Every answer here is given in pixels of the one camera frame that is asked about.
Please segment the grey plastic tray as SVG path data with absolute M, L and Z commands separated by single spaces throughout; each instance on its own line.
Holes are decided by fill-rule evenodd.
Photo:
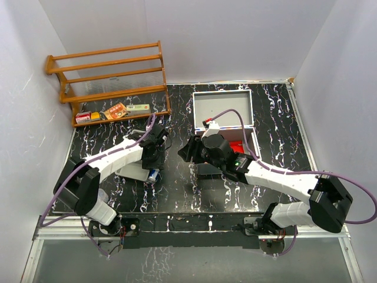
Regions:
M 119 149 L 111 156 L 114 159 L 114 173 L 129 179 L 145 182 L 149 176 L 149 169 L 143 169 L 142 142 L 146 140 L 146 131 L 133 130 L 123 141 L 117 145 Z

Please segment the grey storage box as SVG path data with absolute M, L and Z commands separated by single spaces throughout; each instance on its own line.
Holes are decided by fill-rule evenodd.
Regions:
M 230 111 L 216 119 L 219 133 L 230 142 L 241 142 L 243 151 L 251 149 L 260 156 L 259 143 L 254 127 L 254 114 L 251 90 L 220 90 L 193 93 L 194 129 L 196 135 L 205 132 L 203 121 L 228 110 L 235 109 L 241 115 L 245 131 L 238 116 Z

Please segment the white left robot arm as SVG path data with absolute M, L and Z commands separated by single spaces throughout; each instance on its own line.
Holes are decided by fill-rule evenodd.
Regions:
M 134 130 L 124 140 L 95 156 L 70 157 L 54 187 L 54 195 L 76 215 L 97 223 L 106 235 L 121 231 L 121 215 L 108 204 L 100 184 L 112 174 L 154 183 L 164 168 L 168 131 L 156 124 Z

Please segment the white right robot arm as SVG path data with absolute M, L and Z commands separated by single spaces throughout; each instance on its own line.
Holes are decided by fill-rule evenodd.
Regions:
M 288 226 L 318 226 L 339 233 L 345 223 L 352 197 L 337 177 L 325 174 L 300 174 L 259 164 L 245 153 L 235 152 L 219 134 L 191 136 L 178 151 L 185 161 L 208 163 L 229 180 L 262 186 L 294 197 L 294 203 L 271 203 L 263 216 L 250 225 L 256 231 L 275 234 Z

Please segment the white blue bandage roll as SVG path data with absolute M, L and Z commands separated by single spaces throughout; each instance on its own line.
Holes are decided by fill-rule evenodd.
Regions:
M 150 174 L 148 176 L 148 181 L 150 183 L 155 183 L 158 179 L 159 173 L 160 173 L 159 169 L 151 169 Z

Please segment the red fabric medicine pouch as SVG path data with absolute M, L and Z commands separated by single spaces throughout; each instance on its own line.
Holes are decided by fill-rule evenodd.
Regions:
M 231 141 L 230 147 L 236 153 L 244 153 L 243 143 L 241 141 Z

